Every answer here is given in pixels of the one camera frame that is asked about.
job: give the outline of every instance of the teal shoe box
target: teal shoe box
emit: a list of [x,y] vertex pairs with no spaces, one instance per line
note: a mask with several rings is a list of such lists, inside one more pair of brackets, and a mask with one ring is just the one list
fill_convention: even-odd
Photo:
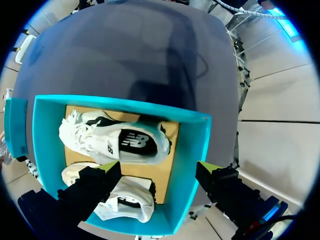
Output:
[[65,147],[59,138],[59,126],[67,105],[153,115],[180,123],[165,201],[156,206],[150,221],[141,223],[128,217],[102,221],[95,213],[86,221],[98,228],[122,234],[175,234],[188,213],[198,187],[196,166],[197,161],[206,160],[211,116],[171,106],[109,97],[37,95],[32,121],[34,155],[43,187],[56,199],[57,190],[67,188],[61,177],[66,167]]
[[28,101],[8,98],[4,111],[4,140],[13,158],[28,154],[26,136],[26,117]]

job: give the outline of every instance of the wire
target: wire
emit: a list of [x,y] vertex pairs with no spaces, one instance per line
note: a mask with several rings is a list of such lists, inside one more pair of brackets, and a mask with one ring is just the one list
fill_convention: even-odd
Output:
[[259,12],[255,12],[255,11],[247,11],[244,9],[238,9],[238,8],[229,6],[228,4],[225,4],[224,2],[222,2],[220,0],[214,0],[214,1],[217,2],[218,4],[220,4],[221,6],[227,8],[227,9],[230,9],[232,11],[238,12],[238,13],[253,15],[253,16],[262,17],[262,18],[269,18],[269,19],[288,19],[286,16],[264,14],[264,13],[259,13]]
[[257,226],[253,230],[251,230],[247,235],[244,236],[243,239],[249,239],[250,237],[252,237],[257,232],[259,232],[262,229],[265,229],[265,228],[269,227],[270,225],[273,225],[273,224],[275,224],[277,222],[281,222],[281,221],[284,221],[284,220],[294,220],[296,218],[297,218],[297,215],[286,215],[286,216],[280,216],[280,217],[277,217],[275,219],[266,221],[265,223],[261,224],[260,226]]

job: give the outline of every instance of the white sneaker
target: white sneaker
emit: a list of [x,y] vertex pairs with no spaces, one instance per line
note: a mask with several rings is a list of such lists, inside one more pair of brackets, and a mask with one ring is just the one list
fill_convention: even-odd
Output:
[[[66,167],[61,175],[68,187],[79,178],[79,171],[86,166],[91,168],[99,165],[92,162],[79,162]],[[154,210],[154,197],[150,193],[152,181],[134,176],[123,176],[110,193],[106,202],[100,202],[94,213],[105,221],[109,219],[127,217],[146,223],[150,220]]]
[[159,164],[170,152],[170,141],[159,127],[114,120],[103,111],[73,110],[62,120],[59,137],[68,148],[91,156],[99,164],[114,160],[121,164]]

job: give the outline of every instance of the cardboard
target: cardboard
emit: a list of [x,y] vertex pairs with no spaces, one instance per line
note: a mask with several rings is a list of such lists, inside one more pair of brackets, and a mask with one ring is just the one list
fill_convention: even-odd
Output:
[[[101,110],[96,108],[68,105],[66,106],[65,117],[67,117],[73,109],[75,109],[79,113],[86,113],[86,112]],[[139,118],[139,115],[137,114],[110,111],[110,110],[104,110],[104,112],[106,112],[113,119],[119,120],[119,121],[136,122]],[[167,156],[167,158],[158,165],[121,164],[122,175],[152,179],[152,181],[155,184],[155,190],[156,190],[155,198],[156,198],[157,204],[163,204],[165,201],[172,164],[174,161],[178,132],[179,132],[178,122],[162,121],[161,124],[165,129],[166,136],[172,142],[171,151],[170,151],[170,154]],[[95,162],[89,156],[84,156],[80,153],[74,152],[67,147],[64,147],[64,148],[65,148],[65,161],[67,166],[73,163],[78,163],[78,162]]]

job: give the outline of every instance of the table surface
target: table surface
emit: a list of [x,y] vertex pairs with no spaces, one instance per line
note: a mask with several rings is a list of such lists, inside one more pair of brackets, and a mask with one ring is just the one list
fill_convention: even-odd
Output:
[[[144,101],[212,116],[206,161],[233,160],[238,120],[236,63],[222,22],[168,1],[120,0],[72,14],[27,52],[13,96],[28,100],[28,158],[35,163],[35,95]],[[201,187],[193,206],[209,202]]]

